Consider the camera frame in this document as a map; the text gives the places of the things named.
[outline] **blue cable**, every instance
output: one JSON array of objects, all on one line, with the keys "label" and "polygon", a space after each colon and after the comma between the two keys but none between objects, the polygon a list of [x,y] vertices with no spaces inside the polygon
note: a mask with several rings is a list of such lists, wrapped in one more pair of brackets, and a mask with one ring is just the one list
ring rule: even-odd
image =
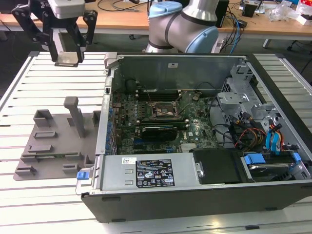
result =
[{"label": "blue cable", "polygon": [[235,47],[236,47],[236,45],[237,45],[237,39],[238,39],[238,34],[239,34],[239,25],[238,25],[238,21],[237,21],[237,19],[235,19],[235,18],[234,18],[234,20],[235,20],[236,25],[237,25],[237,31],[236,31],[236,37],[235,37],[234,45],[233,45],[233,47],[232,47],[232,49],[231,49],[231,51],[230,51],[230,54],[234,51],[234,49],[235,49]]}]

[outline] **metal case frame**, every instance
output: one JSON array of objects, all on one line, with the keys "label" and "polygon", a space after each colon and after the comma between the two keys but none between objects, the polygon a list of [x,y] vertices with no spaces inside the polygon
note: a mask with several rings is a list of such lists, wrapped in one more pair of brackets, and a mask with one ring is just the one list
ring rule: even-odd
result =
[{"label": "metal case frame", "polygon": [[[219,57],[234,56],[220,55],[138,55],[138,54],[110,54],[105,60],[108,75],[105,84],[105,94],[99,135],[97,139],[96,162],[93,174],[93,189],[81,195],[82,201],[100,222],[118,222],[142,219],[172,218],[184,216],[214,215],[251,211],[272,211],[283,209],[294,202],[312,195],[311,180],[260,182],[246,184],[206,185],[201,188],[184,187],[183,189],[171,187],[165,190],[139,189],[123,191],[103,191],[103,169],[105,167],[105,142],[108,107],[112,91],[112,78],[118,60],[126,56],[151,56],[156,59],[162,57]],[[258,81],[266,89],[278,112],[284,118],[296,139],[305,152],[311,155],[312,133],[294,111],[270,76],[257,61],[254,55],[241,55],[235,58],[245,60]]]}]

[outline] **floor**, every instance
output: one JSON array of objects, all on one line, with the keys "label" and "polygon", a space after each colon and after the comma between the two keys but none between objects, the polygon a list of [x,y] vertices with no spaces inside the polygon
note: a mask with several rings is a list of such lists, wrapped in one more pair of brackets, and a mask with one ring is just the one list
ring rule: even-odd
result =
[{"label": "floor", "polygon": [[[42,51],[39,44],[32,43],[24,32],[7,32],[7,41],[0,41],[0,98],[9,87],[10,83],[18,73],[23,61],[31,51]],[[129,35],[97,35],[97,43],[89,46],[87,51],[118,51],[118,52],[141,52],[148,43],[147,36],[135,35],[134,40],[129,39]],[[68,37],[63,35],[63,40],[67,50],[74,50],[74,44]],[[307,61],[312,58],[309,52],[312,50],[312,43],[302,41],[294,45],[292,51],[287,51],[287,47],[292,41],[272,40],[269,48],[262,47],[261,39],[244,39],[239,42],[235,53],[280,53],[298,70],[301,71]],[[312,81],[312,63],[306,68],[303,77]]]}]

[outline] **circuit board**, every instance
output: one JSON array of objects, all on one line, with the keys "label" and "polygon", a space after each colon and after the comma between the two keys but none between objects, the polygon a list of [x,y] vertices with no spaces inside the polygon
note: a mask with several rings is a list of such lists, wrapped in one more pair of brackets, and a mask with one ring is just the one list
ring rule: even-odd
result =
[{"label": "circuit board", "polygon": [[[192,148],[217,147],[207,118],[208,98],[193,100],[183,93],[178,101],[139,101],[134,95],[113,96],[117,154],[186,153]],[[149,126],[178,128],[174,140],[145,141],[142,131]]]}]

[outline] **white label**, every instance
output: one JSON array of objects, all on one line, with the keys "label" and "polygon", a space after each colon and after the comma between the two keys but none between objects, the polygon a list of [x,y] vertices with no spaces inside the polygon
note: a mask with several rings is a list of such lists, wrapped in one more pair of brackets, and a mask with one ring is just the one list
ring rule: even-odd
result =
[{"label": "white label", "polygon": [[123,157],[121,164],[135,164],[136,160],[136,157]]},{"label": "white label", "polygon": [[168,68],[177,68],[178,63],[168,63]]}]

